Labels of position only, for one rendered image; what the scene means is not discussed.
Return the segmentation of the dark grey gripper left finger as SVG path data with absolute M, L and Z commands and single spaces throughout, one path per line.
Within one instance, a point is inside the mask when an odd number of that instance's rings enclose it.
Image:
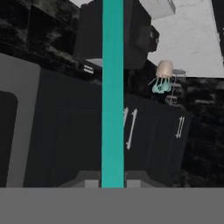
M 60 186 L 61 188 L 100 188 L 101 173 L 99 171 L 80 171 L 75 179 Z

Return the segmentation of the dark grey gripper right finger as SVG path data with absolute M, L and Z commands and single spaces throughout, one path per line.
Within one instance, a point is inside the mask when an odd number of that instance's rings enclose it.
M 145 171 L 126 171 L 124 184 L 127 188 L 165 188 L 164 185 L 151 180 Z

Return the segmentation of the teal spatula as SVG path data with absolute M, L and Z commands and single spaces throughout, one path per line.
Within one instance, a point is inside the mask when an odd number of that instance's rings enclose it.
M 101 187 L 124 187 L 123 0 L 102 0 Z

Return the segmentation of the beige utensil pot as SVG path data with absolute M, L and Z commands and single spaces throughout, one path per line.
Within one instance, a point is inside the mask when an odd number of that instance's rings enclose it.
M 157 65 L 156 76 L 159 78 L 169 78 L 172 76 L 173 64 L 169 60 L 161 60 Z

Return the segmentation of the black cupboard run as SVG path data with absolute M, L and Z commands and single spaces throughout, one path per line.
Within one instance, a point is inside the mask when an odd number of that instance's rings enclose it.
M 181 108 L 124 96 L 124 170 L 145 171 L 169 186 L 178 178 L 193 115 Z M 131 148 L 126 149 L 137 109 Z M 181 138 L 179 118 L 185 117 Z M 24 175 L 25 187 L 60 186 L 102 168 L 102 88 L 42 68 Z

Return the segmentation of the grey dishwasher with dark panel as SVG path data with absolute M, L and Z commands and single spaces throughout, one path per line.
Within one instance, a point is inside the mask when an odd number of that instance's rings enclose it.
M 22 187 L 39 88 L 40 66 L 0 53 L 0 90 L 18 100 L 7 187 Z

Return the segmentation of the teal kitchen tool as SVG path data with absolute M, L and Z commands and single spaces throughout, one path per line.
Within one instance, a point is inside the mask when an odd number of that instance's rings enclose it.
M 151 89 L 151 91 L 155 94 L 162 94 L 164 92 L 163 90 L 163 79 L 160 77 L 157 77 L 154 79 L 155 83 Z
M 165 92 L 170 92 L 171 91 L 171 83 L 170 83 L 170 79 L 169 78 L 166 78 L 164 80 L 162 88 L 163 88 L 163 90 Z

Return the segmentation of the black countertop appliance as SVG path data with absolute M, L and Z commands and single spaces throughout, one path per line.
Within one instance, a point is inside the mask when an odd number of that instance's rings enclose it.
M 140 1 L 123 0 L 123 67 L 141 69 L 148 53 L 157 50 L 158 39 L 159 32 Z M 93 0 L 80 7 L 73 57 L 102 66 L 102 0 Z

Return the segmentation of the white box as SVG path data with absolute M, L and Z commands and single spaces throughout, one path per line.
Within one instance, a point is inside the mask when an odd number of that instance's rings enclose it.
M 152 19 L 173 16 L 176 6 L 172 0 L 139 0 Z

